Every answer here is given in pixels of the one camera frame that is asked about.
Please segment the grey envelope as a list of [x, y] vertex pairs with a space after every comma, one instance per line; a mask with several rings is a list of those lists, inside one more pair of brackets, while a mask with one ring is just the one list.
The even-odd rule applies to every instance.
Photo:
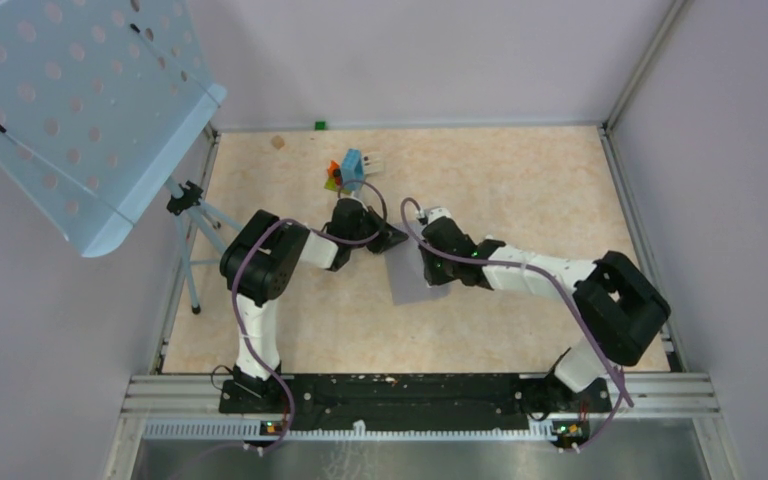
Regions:
[[408, 239], [384, 254], [389, 288], [395, 306], [430, 302], [447, 297], [450, 285], [430, 286], [416, 242]]

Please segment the colourful toy block assembly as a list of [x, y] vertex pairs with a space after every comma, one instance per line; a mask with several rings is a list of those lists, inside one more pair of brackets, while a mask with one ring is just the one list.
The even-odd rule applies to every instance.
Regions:
[[349, 149], [340, 162], [329, 163], [324, 188], [352, 195], [363, 188], [357, 180], [366, 180], [369, 176], [384, 171], [385, 162], [378, 152], [363, 153], [359, 149]]

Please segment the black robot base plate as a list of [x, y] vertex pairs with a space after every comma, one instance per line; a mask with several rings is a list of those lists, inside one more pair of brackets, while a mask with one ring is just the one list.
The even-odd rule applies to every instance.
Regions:
[[266, 417], [264, 433], [460, 432], [527, 429], [554, 414], [583, 420], [611, 410], [605, 380], [575, 393], [549, 376], [473, 374], [294, 374], [281, 381], [236, 373], [219, 384], [223, 414]]

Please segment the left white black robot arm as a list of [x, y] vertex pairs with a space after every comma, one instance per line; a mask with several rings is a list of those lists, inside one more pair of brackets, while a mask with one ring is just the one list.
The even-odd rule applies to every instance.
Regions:
[[280, 386], [274, 378], [281, 365], [277, 349], [278, 298], [300, 263], [336, 272], [360, 248], [385, 253], [408, 240], [360, 200], [337, 201], [321, 230], [282, 221], [258, 210], [223, 253], [219, 271], [234, 295], [240, 313], [238, 356], [232, 369], [243, 401], [257, 413], [279, 404]]

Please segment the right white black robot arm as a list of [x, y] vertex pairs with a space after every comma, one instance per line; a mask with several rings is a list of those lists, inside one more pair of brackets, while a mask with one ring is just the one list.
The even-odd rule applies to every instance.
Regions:
[[419, 250], [428, 285], [459, 282], [524, 293], [559, 301], [570, 310], [582, 338], [559, 357], [546, 385], [549, 404], [560, 412], [574, 411], [602, 376], [622, 387], [622, 368], [639, 363], [672, 313], [665, 297], [621, 252], [574, 260], [490, 237], [474, 242], [445, 208], [427, 212], [420, 224]]

